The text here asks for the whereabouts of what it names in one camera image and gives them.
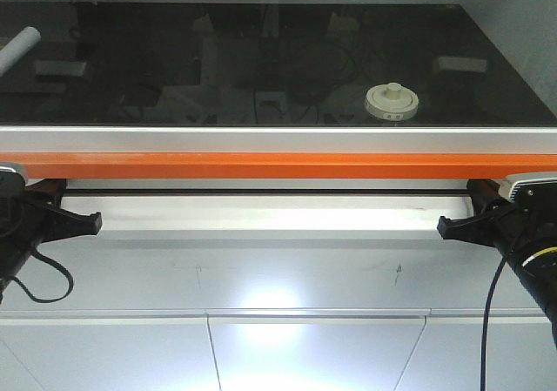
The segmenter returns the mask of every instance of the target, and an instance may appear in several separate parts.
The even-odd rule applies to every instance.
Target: orange bar
[[[497,179],[557,171],[557,155],[351,153],[0,153],[30,178]]]

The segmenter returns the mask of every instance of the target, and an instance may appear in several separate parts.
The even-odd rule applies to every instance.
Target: white surface
[[[0,378],[2,378],[2,388],[9,391],[44,391],[1,340]]]
[[[557,154],[552,128],[0,127],[0,152]]]
[[[515,173],[501,180],[498,194],[514,202],[516,194],[524,185],[544,185],[555,182],[557,182],[557,172]]]
[[[76,279],[50,310],[479,311],[500,259],[440,239],[440,215],[469,213],[458,197],[69,197],[64,206],[101,211],[104,227],[41,246]],[[45,297],[65,288],[35,260],[20,277]],[[500,288],[496,308],[536,308],[510,271]],[[43,308],[15,285],[2,306]]]
[[[423,319],[211,319],[223,391],[394,389]]]
[[[440,196],[101,196],[63,207],[101,211],[101,239],[438,239],[440,215],[470,215],[465,197]]]
[[[462,0],[462,5],[557,113],[557,0]]]
[[[396,391],[480,389],[481,318],[428,318]],[[553,391],[557,353],[543,317],[490,320],[487,389]]]
[[[0,326],[0,340],[39,389],[217,391],[206,319],[174,323],[20,324]]]

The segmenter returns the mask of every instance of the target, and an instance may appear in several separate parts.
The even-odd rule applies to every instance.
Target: clamp jaw
[[[22,166],[0,163],[0,302],[11,280],[22,285],[16,275],[31,255],[58,270],[62,267],[61,272],[70,282],[70,292],[73,281],[69,273],[38,253],[37,247],[49,241],[95,235],[102,225],[100,212],[84,216],[60,207],[65,179],[46,179],[30,186],[25,186],[26,181]]]
[[[443,239],[496,247],[553,324],[557,346],[557,172],[523,173],[499,184],[471,179],[474,216],[440,217]]]

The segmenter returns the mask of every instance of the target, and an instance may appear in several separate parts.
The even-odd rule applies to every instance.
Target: black glass surface
[[[0,3],[0,41],[28,25],[43,38],[0,77],[2,125],[557,124],[458,5]],[[366,111],[389,82],[414,118]]]

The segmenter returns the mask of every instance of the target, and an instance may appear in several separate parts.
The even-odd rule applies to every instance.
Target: white cylinder
[[[0,50],[0,78],[25,56],[37,43],[41,34],[33,27],[25,27]]]

